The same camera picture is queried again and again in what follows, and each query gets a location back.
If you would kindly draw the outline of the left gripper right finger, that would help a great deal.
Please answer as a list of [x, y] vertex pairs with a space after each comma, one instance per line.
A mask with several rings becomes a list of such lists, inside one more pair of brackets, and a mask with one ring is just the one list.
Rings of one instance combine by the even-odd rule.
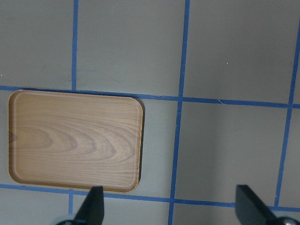
[[235, 214], [241, 225], [280, 225], [281, 219], [262, 202], [248, 185], [237, 185]]

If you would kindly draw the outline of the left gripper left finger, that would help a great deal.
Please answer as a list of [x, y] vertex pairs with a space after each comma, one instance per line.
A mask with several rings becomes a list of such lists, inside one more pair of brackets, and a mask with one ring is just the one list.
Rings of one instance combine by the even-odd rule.
[[101, 225], [104, 220], [103, 187], [92, 187], [72, 220], [72, 225]]

